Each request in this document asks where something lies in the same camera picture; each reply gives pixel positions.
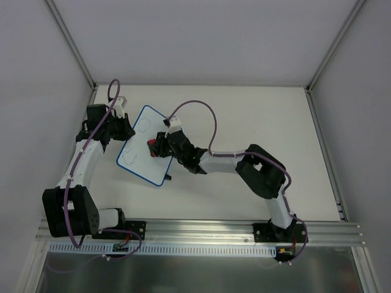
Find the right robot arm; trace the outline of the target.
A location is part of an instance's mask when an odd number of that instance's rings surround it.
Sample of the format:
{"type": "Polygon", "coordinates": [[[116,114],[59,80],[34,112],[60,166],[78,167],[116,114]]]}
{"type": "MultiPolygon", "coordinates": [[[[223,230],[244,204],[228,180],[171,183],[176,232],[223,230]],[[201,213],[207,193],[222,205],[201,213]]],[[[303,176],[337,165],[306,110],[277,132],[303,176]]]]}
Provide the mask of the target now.
{"type": "Polygon", "coordinates": [[[297,220],[285,197],[291,178],[285,166],[262,147],[251,144],[244,151],[214,153],[194,146],[182,130],[171,134],[159,132],[147,145],[152,157],[172,157],[193,174],[239,175],[266,202],[271,219],[263,232],[279,242],[293,240],[297,220]]]}

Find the blue framed whiteboard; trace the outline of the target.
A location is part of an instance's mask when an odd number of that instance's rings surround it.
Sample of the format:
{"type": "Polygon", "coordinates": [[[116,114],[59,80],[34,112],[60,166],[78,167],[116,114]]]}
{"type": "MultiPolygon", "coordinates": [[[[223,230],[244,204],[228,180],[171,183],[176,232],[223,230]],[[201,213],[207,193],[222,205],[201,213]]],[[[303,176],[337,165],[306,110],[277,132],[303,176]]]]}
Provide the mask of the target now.
{"type": "Polygon", "coordinates": [[[133,126],[135,135],[122,147],[117,156],[117,165],[146,180],[154,186],[162,186],[172,162],[172,157],[153,157],[147,142],[157,133],[165,132],[165,116],[149,105],[145,105],[133,126]]]}

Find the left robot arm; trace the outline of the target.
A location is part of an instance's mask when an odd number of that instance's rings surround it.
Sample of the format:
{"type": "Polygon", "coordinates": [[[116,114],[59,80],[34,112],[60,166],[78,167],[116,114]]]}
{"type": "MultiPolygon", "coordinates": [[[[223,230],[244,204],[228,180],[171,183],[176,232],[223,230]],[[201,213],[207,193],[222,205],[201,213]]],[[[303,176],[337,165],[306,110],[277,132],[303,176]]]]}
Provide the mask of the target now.
{"type": "Polygon", "coordinates": [[[98,209],[89,192],[95,167],[109,142],[126,142],[135,135],[121,104],[115,104],[107,114],[108,109],[108,104],[87,107],[87,119],[76,136],[76,149],[65,175],[56,187],[43,192],[52,237],[67,237],[69,228],[74,236],[93,236],[106,229],[114,239],[127,232],[122,209],[98,209]]]}

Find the red whiteboard eraser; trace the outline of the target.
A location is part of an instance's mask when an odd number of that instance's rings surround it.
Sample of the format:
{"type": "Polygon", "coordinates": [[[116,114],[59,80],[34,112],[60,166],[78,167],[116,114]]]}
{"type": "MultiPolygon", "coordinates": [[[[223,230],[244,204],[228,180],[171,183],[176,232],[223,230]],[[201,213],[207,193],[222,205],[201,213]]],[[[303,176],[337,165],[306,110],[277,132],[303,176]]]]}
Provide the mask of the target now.
{"type": "Polygon", "coordinates": [[[148,149],[151,150],[159,150],[159,145],[155,144],[155,139],[151,139],[147,142],[148,149]]]}

